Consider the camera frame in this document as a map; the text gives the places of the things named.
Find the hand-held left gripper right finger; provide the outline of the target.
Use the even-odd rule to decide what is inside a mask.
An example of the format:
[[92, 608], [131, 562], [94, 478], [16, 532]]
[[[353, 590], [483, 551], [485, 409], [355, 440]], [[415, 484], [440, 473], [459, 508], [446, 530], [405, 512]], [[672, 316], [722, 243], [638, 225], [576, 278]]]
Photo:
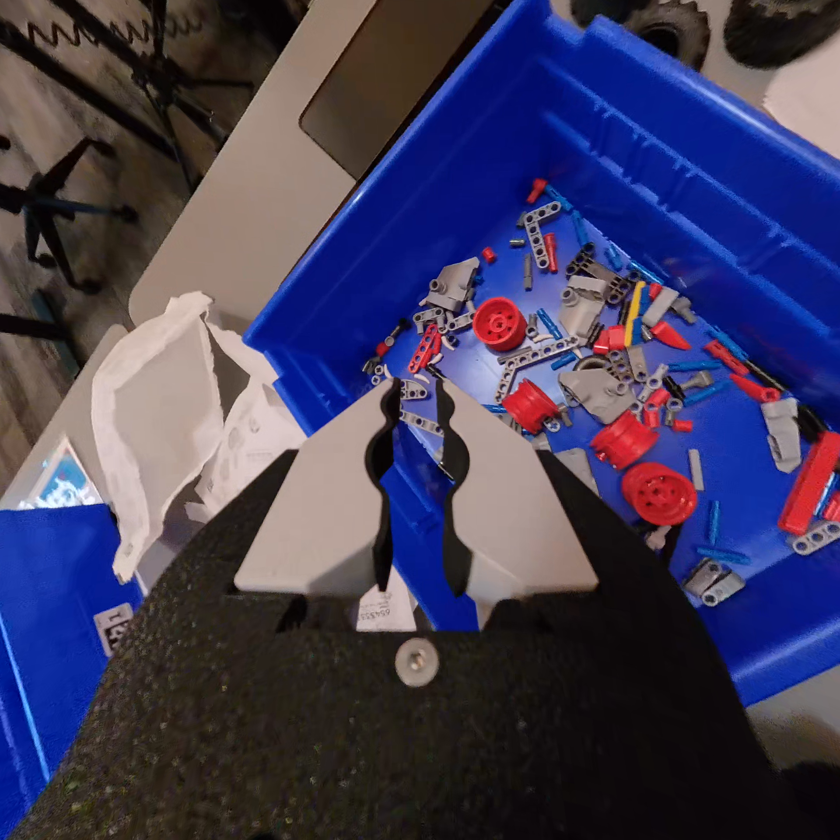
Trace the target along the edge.
[[599, 579], [555, 487], [570, 477], [450, 380], [436, 383], [444, 501], [444, 576], [484, 628], [499, 602], [593, 592]]

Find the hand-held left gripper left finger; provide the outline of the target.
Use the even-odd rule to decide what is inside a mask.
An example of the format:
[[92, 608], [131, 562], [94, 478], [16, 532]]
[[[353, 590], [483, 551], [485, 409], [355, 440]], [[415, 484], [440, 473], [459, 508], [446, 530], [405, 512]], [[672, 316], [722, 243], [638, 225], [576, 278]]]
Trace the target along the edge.
[[289, 468], [234, 577], [241, 592], [360, 597], [384, 591], [401, 380], [386, 380], [289, 453]]

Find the pile of building brick pieces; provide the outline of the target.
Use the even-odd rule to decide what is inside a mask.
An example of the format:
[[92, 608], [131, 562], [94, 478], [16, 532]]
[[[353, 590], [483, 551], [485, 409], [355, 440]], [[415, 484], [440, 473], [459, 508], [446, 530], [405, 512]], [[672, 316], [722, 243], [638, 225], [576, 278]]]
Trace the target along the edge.
[[[439, 474], [443, 497], [452, 479], [442, 466], [438, 380], [449, 379], [486, 410], [552, 453], [596, 495], [642, 528], [649, 547], [676, 559], [690, 597], [716, 606], [774, 564], [792, 567], [825, 555], [838, 561], [838, 421], [824, 421], [748, 357], [726, 334], [696, 321], [690, 300], [631, 263], [601, 259], [596, 240], [554, 274], [555, 222], [561, 203], [525, 212], [511, 247], [524, 250], [548, 234], [548, 247], [524, 257], [524, 288], [515, 289], [513, 258], [500, 268], [459, 241], [459, 212], [434, 191], [417, 195], [427, 217], [394, 196], [366, 216], [371, 235], [362, 269], [390, 281], [401, 316], [365, 366], [372, 385], [402, 381], [400, 428], [417, 450], [407, 455], [415, 477]], [[516, 350], [496, 353], [478, 341], [472, 321], [491, 298], [512, 300], [528, 321]], [[542, 388], [562, 411], [537, 436], [501, 407], [523, 379]], [[625, 411], [658, 431], [657, 444], [634, 465], [615, 470], [597, 460], [590, 442]], [[654, 462], [686, 476], [697, 490], [695, 513], [674, 527], [641, 519], [621, 482], [638, 464]]]

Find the large blue plastic bin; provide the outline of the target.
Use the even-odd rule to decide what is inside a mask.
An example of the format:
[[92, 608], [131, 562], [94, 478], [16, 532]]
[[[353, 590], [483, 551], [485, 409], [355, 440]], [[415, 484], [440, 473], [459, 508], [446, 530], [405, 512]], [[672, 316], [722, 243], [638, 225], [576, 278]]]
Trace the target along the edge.
[[531, 446], [678, 533], [746, 706], [838, 665], [838, 162], [614, 24], [516, 2], [252, 324], [332, 452], [388, 397], [394, 563], [438, 630], [560, 539]]

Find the printed white paper bag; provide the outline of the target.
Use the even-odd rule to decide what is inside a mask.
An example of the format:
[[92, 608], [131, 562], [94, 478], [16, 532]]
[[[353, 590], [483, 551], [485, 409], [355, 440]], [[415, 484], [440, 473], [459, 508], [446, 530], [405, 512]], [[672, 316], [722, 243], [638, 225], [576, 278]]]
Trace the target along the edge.
[[200, 524], [210, 522], [277, 457], [306, 439], [277, 393], [277, 375], [266, 357], [220, 326], [215, 316], [205, 322], [221, 351], [248, 375], [248, 383], [229, 409], [219, 445], [196, 483], [198, 501], [185, 504], [186, 516]]

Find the red toy wheel rim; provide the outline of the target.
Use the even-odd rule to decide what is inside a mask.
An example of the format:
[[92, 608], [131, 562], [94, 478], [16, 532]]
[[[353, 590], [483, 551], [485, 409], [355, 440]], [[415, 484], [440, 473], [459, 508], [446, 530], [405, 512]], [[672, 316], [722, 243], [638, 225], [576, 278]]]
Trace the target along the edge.
[[625, 411], [591, 440], [595, 458], [615, 470], [634, 465], [658, 442], [658, 431], [645, 425], [634, 413]]
[[654, 462], [633, 466], [622, 478], [625, 501], [658, 527], [684, 523], [697, 509], [697, 489], [686, 476]]
[[558, 422], [562, 416], [558, 404], [528, 378], [506, 395], [500, 405], [531, 436], [539, 435], [547, 422]]
[[472, 329], [486, 348], [504, 353], [523, 344], [528, 321], [512, 300], [494, 297], [478, 307], [472, 319]]

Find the white barcode paper slip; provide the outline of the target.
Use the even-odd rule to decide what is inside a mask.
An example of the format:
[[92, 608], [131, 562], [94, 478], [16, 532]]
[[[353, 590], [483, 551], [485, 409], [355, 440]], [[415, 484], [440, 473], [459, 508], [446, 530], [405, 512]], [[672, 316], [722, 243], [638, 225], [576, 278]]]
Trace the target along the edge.
[[417, 630], [417, 600], [396, 568], [384, 591], [374, 585], [358, 604], [355, 629], [360, 633], [412, 633]]

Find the torn white paper bag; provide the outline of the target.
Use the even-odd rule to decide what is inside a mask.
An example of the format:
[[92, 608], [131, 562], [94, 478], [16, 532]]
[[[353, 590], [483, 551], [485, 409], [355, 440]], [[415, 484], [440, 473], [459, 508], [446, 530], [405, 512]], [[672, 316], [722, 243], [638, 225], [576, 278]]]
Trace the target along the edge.
[[122, 584], [221, 440], [212, 303], [200, 291], [172, 298], [117, 343], [92, 381], [91, 428], [120, 536], [112, 571]]

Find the grey bin label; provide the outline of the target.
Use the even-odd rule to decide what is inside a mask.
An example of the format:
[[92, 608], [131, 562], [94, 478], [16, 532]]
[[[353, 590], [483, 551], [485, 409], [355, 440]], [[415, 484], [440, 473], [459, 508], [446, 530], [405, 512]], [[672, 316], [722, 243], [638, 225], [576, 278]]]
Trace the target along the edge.
[[107, 658], [111, 658], [119, 648], [132, 618], [133, 607], [128, 602], [124, 602], [93, 616], [94, 626], [97, 630], [103, 652]]

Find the blue picture booklet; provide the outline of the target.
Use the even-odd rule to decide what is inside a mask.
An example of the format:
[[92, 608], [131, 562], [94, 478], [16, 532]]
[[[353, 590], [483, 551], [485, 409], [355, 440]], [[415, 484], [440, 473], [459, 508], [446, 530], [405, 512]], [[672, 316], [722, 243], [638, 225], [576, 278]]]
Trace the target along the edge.
[[33, 488], [17, 504], [17, 510], [75, 508], [103, 503], [71, 441], [64, 435], [52, 455], [43, 462]]

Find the small blue plastic bin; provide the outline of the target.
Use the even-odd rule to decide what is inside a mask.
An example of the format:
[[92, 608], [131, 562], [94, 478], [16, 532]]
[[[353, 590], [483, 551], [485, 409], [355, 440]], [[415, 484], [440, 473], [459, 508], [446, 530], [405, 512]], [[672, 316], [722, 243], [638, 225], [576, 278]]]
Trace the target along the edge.
[[112, 571], [110, 508], [1, 513], [1, 834], [21, 821], [74, 742], [110, 658], [93, 616], [143, 600]]

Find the black office chair base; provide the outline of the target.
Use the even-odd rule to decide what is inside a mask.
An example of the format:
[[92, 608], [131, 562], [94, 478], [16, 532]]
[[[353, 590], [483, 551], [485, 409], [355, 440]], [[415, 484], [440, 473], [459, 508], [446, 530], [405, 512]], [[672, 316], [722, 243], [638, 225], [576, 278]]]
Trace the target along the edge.
[[37, 172], [25, 187], [2, 183], [1, 209], [23, 218], [29, 262], [48, 269], [57, 268], [71, 289], [95, 296], [102, 290], [102, 283], [92, 279], [78, 280], [75, 277], [58, 233], [56, 218], [62, 217], [68, 222], [74, 222], [77, 215], [86, 214], [115, 217], [127, 224], [137, 224], [139, 215], [129, 205], [100, 206], [74, 202], [59, 196], [89, 149], [109, 159], [117, 155], [110, 143], [87, 136], [46, 173]]

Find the black tripod stand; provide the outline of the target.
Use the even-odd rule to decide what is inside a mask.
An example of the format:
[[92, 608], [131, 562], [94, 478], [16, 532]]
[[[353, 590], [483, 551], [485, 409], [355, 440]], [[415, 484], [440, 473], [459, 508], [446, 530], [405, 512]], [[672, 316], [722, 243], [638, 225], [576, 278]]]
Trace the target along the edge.
[[216, 152], [223, 149], [230, 132], [215, 118], [214, 113], [194, 99], [192, 91], [204, 88], [229, 88], [247, 91], [253, 95], [256, 86], [248, 80], [200, 78], [192, 76], [166, 53], [167, 2], [146, 2], [151, 15], [151, 51], [136, 52], [131, 43], [100, 20], [93, 12], [77, 1], [52, 1], [53, 7], [63, 12], [78, 27], [81, 35], [90, 36], [96, 46], [105, 48], [129, 70], [133, 84], [140, 89], [161, 122], [163, 133], [109, 99], [91, 84], [48, 54], [15, 24], [5, 17], [1, 20], [2, 48], [64, 88], [71, 95], [98, 110], [138, 140], [177, 163], [182, 171], [190, 194], [194, 194], [203, 175], [193, 172], [175, 128], [170, 111], [175, 109], [185, 116], [214, 142]]

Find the white paper sheet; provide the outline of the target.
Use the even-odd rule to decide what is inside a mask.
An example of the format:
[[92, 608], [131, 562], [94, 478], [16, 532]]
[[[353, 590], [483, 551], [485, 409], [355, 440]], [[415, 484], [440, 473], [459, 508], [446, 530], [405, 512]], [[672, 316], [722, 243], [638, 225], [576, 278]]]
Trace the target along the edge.
[[806, 57], [779, 70], [764, 94], [763, 107], [779, 124], [838, 158], [838, 54]]

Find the black toy tyre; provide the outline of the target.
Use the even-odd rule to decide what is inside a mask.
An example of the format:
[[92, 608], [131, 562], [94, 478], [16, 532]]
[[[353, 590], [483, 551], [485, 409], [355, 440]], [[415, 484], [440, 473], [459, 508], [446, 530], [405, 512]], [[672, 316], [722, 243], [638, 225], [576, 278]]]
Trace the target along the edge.
[[697, 2], [570, 1], [573, 20], [587, 27], [603, 16], [693, 70], [705, 63], [711, 30]]
[[838, 26], [838, 1], [734, 1], [722, 39], [739, 64], [777, 69], [820, 46]]

